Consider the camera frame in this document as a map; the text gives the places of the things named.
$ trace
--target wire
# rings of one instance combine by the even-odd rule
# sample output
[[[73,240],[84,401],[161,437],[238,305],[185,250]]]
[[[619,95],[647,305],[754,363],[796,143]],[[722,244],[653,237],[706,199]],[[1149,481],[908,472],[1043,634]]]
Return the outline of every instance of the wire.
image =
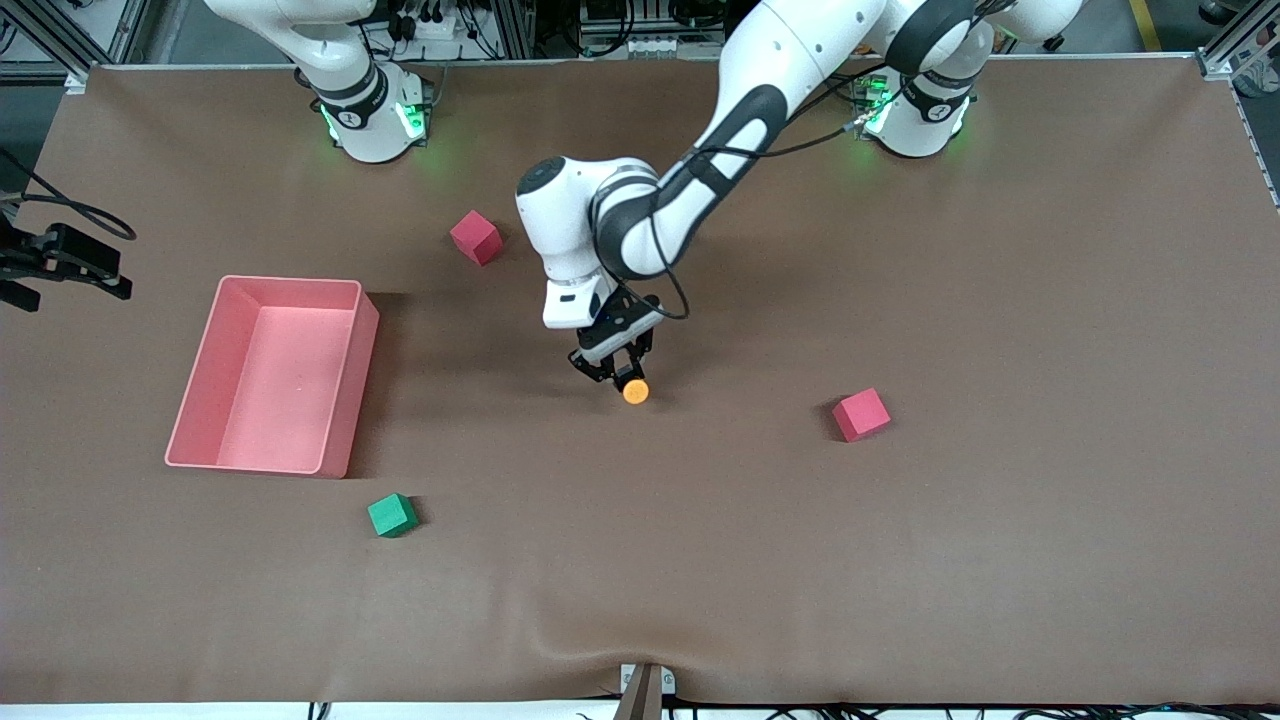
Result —
[[[392,50],[388,49],[381,42],[378,44],[378,49],[376,50],[374,49],[371,41],[369,40],[369,31],[365,29],[365,23],[360,23],[360,36],[365,38],[365,50],[369,51],[369,55],[371,58],[376,58],[379,55],[383,55],[383,56],[390,59]]]
[[[840,79],[841,78],[827,78],[827,79],[823,81],[823,85],[826,85],[828,88],[835,87],[833,95],[836,97],[840,97],[845,102],[850,102],[850,104],[858,102],[858,100],[854,100],[852,95],[849,95],[847,92],[842,92],[841,91],[841,87],[844,87],[844,86],[838,85],[837,81],[840,81]]]
[[[133,228],[129,227],[128,223],[125,223],[120,218],[113,215],[111,213],[108,213],[106,210],[102,210],[100,208],[95,208],[95,206],[88,205],[86,202],[79,202],[78,200],[72,200],[70,197],[67,197],[56,187],[49,184],[45,181],[45,178],[42,178],[38,174],[36,174],[35,170],[32,170],[27,165],[22,164],[22,161],[18,160],[18,158],[15,158],[13,155],[13,152],[9,152],[4,147],[0,147],[0,155],[3,155],[5,160],[9,160],[9,163],[13,164],[13,167],[15,167],[19,170],[22,170],[23,174],[26,174],[28,178],[31,178],[32,181],[35,181],[36,184],[38,184],[40,187],[44,187],[46,191],[50,192],[50,195],[29,195],[27,192],[23,192],[22,193],[22,200],[23,201],[27,201],[27,202],[47,202],[50,205],[63,205],[63,206],[70,208],[72,210],[74,210],[77,214],[79,214],[86,220],[93,223],[99,228],[101,228],[101,229],[111,233],[113,236],[115,236],[115,237],[118,237],[120,240],[137,240],[138,238],[138,233],[133,232]]]
[[[480,20],[476,18],[476,8],[472,4],[474,0],[458,0],[458,15],[462,17],[462,24],[467,28],[467,35],[475,33],[476,45],[490,60],[500,60],[502,55],[498,53],[489,38],[484,33],[484,28],[480,26]]]
[[[307,720],[326,720],[330,710],[333,710],[332,702],[308,702]]]
[[[828,87],[826,92],[823,92],[815,100],[808,102],[805,106],[803,106],[800,110],[797,110],[796,114],[792,115],[791,119],[794,120],[795,118],[800,117],[801,114],[812,110],[813,108],[815,108],[818,105],[818,102],[822,102],[824,99],[827,99],[831,95],[833,95],[835,91],[837,91],[838,88],[841,88],[841,87],[844,87],[846,85],[850,85],[850,83],[855,82],[858,78],[865,77],[865,76],[868,76],[868,74],[870,74],[870,73],[873,73],[873,72],[876,72],[876,70],[878,70],[878,69],[881,69],[883,67],[884,67],[883,64],[874,65],[874,67],[868,68],[868,69],[865,69],[865,70],[863,70],[860,73],[849,76],[849,77],[838,81],[837,85],[835,85],[833,87]],[[897,92],[895,92],[892,97],[890,97],[888,100],[886,100],[883,102],[883,105],[891,105],[895,100],[897,100],[897,97],[902,94],[902,90],[906,88],[906,83],[908,82],[910,82],[910,78],[904,77],[902,78],[902,83],[899,87]],[[684,163],[685,163],[685,167],[689,167],[699,156],[707,155],[707,154],[737,155],[737,156],[741,156],[741,158],[748,158],[750,160],[760,160],[760,159],[764,159],[764,158],[781,158],[783,155],[790,155],[792,152],[800,152],[801,150],[808,150],[810,147],[815,147],[815,146],[822,145],[824,142],[829,142],[829,141],[832,141],[832,140],[835,140],[835,138],[845,135],[846,132],[856,128],[858,126],[865,123],[867,119],[869,119],[872,115],[874,115],[876,110],[878,110],[879,108],[881,108],[881,105],[877,105],[872,110],[869,110],[869,111],[863,113],[861,115],[859,115],[852,122],[845,123],[844,126],[841,126],[835,132],[827,133],[827,135],[824,135],[822,137],[817,137],[817,138],[806,141],[806,142],[801,142],[799,145],[792,145],[790,147],[783,147],[782,150],[773,150],[773,151],[769,151],[769,152],[759,152],[759,151],[755,151],[755,150],[742,150],[740,147],[728,147],[728,146],[724,146],[724,145],[713,145],[713,146],[699,147],[692,154],[687,155],[684,159]],[[613,278],[613,282],[616,282],[618,284],[618,288],[621,288],[623,292],[626,292],[631,297],[632,301],[639,302],[639,304],[646,306],[649,310],[652,310],[654,313],[658,313],[659,315],[662,315],[663,318],[667,318],[669,320],[687,320],[689,316],[690,316],[690,314],[691,314],[691,309],[690,309],[690,305],[689,305],[689,295],[685,292],[685,286],[680,282],[680,278],[676,275],[676,270],[672,268],[671,260],[667,259],[667,252],[666,252],[666,250],[663,250],[663,247],[662,247],[662,240],[660,240],[660,237],[658,234],[658,220],[655,219],[655,215],[658,214],[658,192],[659,192],[658,190],[654,190],[652,193],[649,193],[649,234],[653,238],[653,247],[658,252],[658,259],[662,260],[663,272],[660,274],[667,277],[667,279],[671,282],[672,288],[675,288],[676,295],[680,297],[681,311],[680,313],[672,313],[672,311],[666,310],[663,307],[658,307],[657,305],[649,302],[641,295],[639,295],[637,292],[635,292],[634,290],[631,290],[631,287],[627,284],[627,282],[625,279],[620,278],[618,275],[616,275],[612,270],[609,270],[608,268],[605,268],[605,272],[609,274],[609,277]],[[599,249],[599,237],[596,237],[595,243],[596,243],[595,252],[596,252],[596,255],[599,255],[599,252],[600,252],[600,249]]]
[[[618,37],[616,37],[613,42],[609,44],[609,46],[604,50],[586,50],[570,36],[570,23],[564,20],[564,17],[566,14],[568,17],[572,17],[573,13],[572,12],[566,13],[564,9],[576,5],[576,0],[566,0],[561,5],[561,35],[564,37],[564,42],[568,44],[570,50],[572,50],[573,53],[576,53],[582,58],[600,58],[603,55],[608,55],[611,53],[621,50],[622,46],[626,45],[628,40],[631,40],[631,35],[635,32],[636,27],[636,8],[632,4],[632,0],[617,0],[617,1],[620,5]],[[581,20],[577,20],[576,24],[579,29],[581,29],[582,27]]]
[[[9,20],[3,20],[3,22],[4,22],[4,24],[0,26],[0,41],[4,42],[4,47],[0,47],[0,55],[4,55],[5,53],[8,53],[9,49],[13,47],[13,41],[18,40],[18,28],[13,23],[10,23]],[[8,41],[5,41],[4,40],[4,35],[6,32],[9,32],[10,29],[13,31],[13,35],[9,36]]]
[[[796,110],[795,115],[791,115],[791,119],[787,120],[787,126],[790,126],[791,123],[796,122],[796,119],[799,119],[801,115],[804,115],[809,110],[813,110],[814,108],[817,108],[818,105],[820,105],[823,100],[831,97],[832,95],[840,92],[845,87],[847,87],[847,86],[858,82],[859,79],[861,79],[861,78],[864,78],[864,77],[867,77],[869,74],[874,74],[874,73],[878,73],[879,70],[883,70],[886,67],[887,65],[884,63],[877,63],[877,64],[867,68],[865,70],[854,73],[851,76],[842,77],[840,81],[836,82],[835,86],[827,86],[827,90],[822,95],[819,95],[819,96],[814,97],[813,100],[810,100],[810,101],[805,102],[804,105],[801,105],[800,109]],[[904,79],[902,87],[906,87],[906,79]]]
[[[667,15],[671,17],[672,20],[691,29],[709,29],[724,23],[724,15],[728,13],[728,5],[724,5],[724,10],[710,15],[694,15],[687,12],[681,15],[680,10],[687,9],[690,1],[691,0],[671,0],[669,6],[667,8]]]
[[[444,70],[440,73],[440,82],[439,82],[439,85],[435,86],[435,94],[431,96],[431,109],[433,110],[435,109],[436,105],[440,104],[440,100],[444,97],[444,83],[448,82],[448,79],[449,79],[449,68],[451,67],[452,65],[449,65],[448,63],[444,63]]]

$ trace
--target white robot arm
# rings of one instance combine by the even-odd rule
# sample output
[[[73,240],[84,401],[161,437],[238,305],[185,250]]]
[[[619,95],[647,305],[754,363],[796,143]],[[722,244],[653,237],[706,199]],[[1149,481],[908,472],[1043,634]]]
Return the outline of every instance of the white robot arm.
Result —
[[[1014,0],[1000,15],[1050,37],[1079,3]],[[573,365],[643,402],[640,360],[669,313],[623,283],[662,275],[680,261],[701,222],[861,41],[883,53],[896,83],[893,105],[869,135],[920,156],[959,131],[992,36],[974,0],[763,0],[724,45],[707,131],[664,176],[636,158],[552,158],[520,181],[516,205],[548,278],[544,324],[576,328]],[[888,113],[900,105],[916,111]],[[618,370],[613,356],[623,350],[631,364]]]
[[[360,32],[376,0],[205,0],[297,63],[320,97],[329,132],[362,163],[385,163],[426,136],[422,79],[375,63]]]

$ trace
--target black bracket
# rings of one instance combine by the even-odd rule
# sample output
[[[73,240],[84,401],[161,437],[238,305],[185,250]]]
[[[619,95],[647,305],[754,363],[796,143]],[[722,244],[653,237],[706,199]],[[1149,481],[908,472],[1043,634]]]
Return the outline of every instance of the black bracket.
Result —
[[[584,375],[598,383],[613,380],[613,387],[622,392],[631,380],[644,379],[645,354],[653,350],[653,328],[644,331],[635,338],[622,345],[621,348],[602,357],[596,364],[584,356],[584,350],[590,351],[607,343],[617,342],[618,336],[626,336],[631,327],[645,315],[653,313],[653,307],[659,306],[658,296],[645,296],[644,302],[639,302],[630,291],[618,288],[604,301],[604,307],[596,315],[595,322],[589,328],[577,331],[579,348],[568,354],[568,361],[573,364]],[[625,350],[627,352],[627,365],[617,368],[614,355]]]
[[[26,278],[86,283],[120,300],[133,295],[133,283],[120,275],[119,250],[63,223],[41,236],[23,232],[0,214],[0,302],[35,313],[40,292],[15,282]]]

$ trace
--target green cube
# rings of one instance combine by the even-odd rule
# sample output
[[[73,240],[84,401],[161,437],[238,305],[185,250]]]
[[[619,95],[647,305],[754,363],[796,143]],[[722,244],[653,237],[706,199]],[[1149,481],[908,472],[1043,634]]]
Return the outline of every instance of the green cube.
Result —
[[[380,537],[396,538],[417,527],[413,505],[401,493],[388,495],[369,506],[369,519]]]

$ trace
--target pink plastic container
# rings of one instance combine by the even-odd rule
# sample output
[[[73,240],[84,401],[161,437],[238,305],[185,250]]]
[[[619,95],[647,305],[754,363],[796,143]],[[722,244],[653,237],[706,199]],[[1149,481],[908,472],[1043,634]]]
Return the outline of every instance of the pink plastic container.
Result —
[[[346,475],[376,332],[358,282],[223,278],[165,462]]]

